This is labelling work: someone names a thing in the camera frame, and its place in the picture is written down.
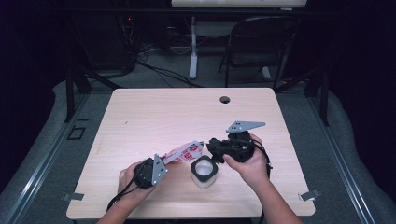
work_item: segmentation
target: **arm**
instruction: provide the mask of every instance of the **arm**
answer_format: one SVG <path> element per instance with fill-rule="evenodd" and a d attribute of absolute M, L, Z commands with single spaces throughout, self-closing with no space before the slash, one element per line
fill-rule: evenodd
<path fill-rule="evenodd" d="M 256 135 L 251 134 L 251 137 L 261 142 Z M 224 155 L 224 160 L 257 194 L 268 223 L 302 223 L 269 180 L 261 151 L 256 148 L 253 157 L 244 163 L 235 161 L 229 155 Z"/>
<path fill-rule="evenodd" d="M 134 168 L 139 163 L 141 162 L 136 162 L 127 169 L 120 172 L 118 192 L 121 192 L 132 180 L 134 177 Z M 105 213 L 98 223 L 124 223 L 128 216 L 136 209 L 136 207 L 141 204 L 155 189 L 155 187 L 149 189 L 135 188 L 136 183 L 134 182 L 127 190 L 132 190 L 132 192 L 122 196 L 119 201 L 114 203 L 114 205 Z"/>

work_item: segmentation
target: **desk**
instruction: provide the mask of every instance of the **desk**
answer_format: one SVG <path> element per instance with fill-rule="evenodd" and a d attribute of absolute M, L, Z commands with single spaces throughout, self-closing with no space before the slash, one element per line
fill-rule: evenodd
<path fill-rule="evenodd" d="M 230 103 L 221 103 L 221 96 Z M 67 216 L 100 218 L 117 193 L 120 170 L 192 140 L 226 139 L 236 120 L 266 122 L 250 132 L 262 139 L 271 159 L 272 182 L 297 215 L 313 215 L 313 203 L 298 197 L 308 188 L 274 92 L 228 88 L 115 90 L 76 186 L 84 197 L 70 203 Z M 210 155 L 206 147 L 204 154 Z M 168 175 L 129 218 L 260 216 L 259 199 L 226 163 L 208 189 L 192 181 L 191 163 L 169 163 Z"/>
<path fill-rule="evenodd" d="M 307 0 L 172 0 L 172 7 L 305 7 Z M 196 48 L 196 21 L 195 17 L 191 18 L 191 63 L 190 63 L 190 79 L 197 78 L 198 54 Z M 228 34 L 231 33 L 233 27 L 225 29 Z"/>

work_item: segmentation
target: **chair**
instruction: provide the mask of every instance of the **chair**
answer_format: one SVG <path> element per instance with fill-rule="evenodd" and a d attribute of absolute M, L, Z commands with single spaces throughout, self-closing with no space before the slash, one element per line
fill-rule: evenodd
<path fill-rule="evenodd" d="M 285 49 L 297 30 L 293 17 L 250 17 L 231 30 L 218 73 L 226 60 L 225 87 L 229 84 L 231 67 L 277 66 L 274 88 L 279 81 Z"/>

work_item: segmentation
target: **finger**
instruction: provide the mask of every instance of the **finger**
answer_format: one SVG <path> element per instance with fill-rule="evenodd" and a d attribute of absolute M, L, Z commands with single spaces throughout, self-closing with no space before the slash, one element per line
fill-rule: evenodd
<path fill-rule="evenodd" d="M 258 148 L 255 148 L 255 149 L 254 149 L 253 157 L 254 157 L 254 158 L 263 157 L 264 160 L 266 161 L 266 159 L 265 159 L 265 157 L 264 157 L 264 154 L 263 154 L 262 151 L 259 150 Z"/>
<path fill-rule="evenodd" d="M 149 189 L 146 189 L 146 191 L 148 192 L 148 194 L 150 194 L 152 191 L 155 190 L 155 185 Z"/>
<path fill-rule="evenodd" d="M 140 163 L 142 163 L 143 161 L 138 161 L 138 162 L 134 162 L 132 163 L 127 169 L 128 170 L 134 170 L 134 168 L 136 168 L 136 166 Z"/>
<path fill-rule="evenodd" d="M 126 170 L 121 170 L 119 179 L 122 179 L 125 176 L 125 173 L 126 173 Z"/>
<path fill-rule="evenodd" d="M 234 160 L 231 156 L 229 156 L 229 155 L 227 155 L 227 154 L 224 154 L 224 155 L 223 155 L 223 159 L 227 162 L 227 164 L 228 164 L 231 168 L 233 168 L 233 169 L 235 169 L 235 170 L 238 169 L 239 162 L 237 162 L 236 160 Z"/>
<path fill-rule="evenodd" d="M 256 140 L 256 141 L 262 143 L 262 140 L 261 140 L 258 136 L 256 136 L 256 134 L 251 133 L 251 134 L 250 134 L 250 137 L 251 137 L 251 139 L 254 139 L 254 140 Z"/>

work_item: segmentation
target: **white desk leg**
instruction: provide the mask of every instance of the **white desk leg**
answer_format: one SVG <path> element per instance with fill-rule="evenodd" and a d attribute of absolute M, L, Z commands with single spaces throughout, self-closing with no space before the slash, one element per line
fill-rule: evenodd
<path fill-rule="evenodd" d="M 197 65 L 198 65 L 198 54 L 197 54 L 197 36 L 195 33 L 195 17 L 191 18 L 191 63 L 190 63 L 190 79 L 197 78 Z"/>

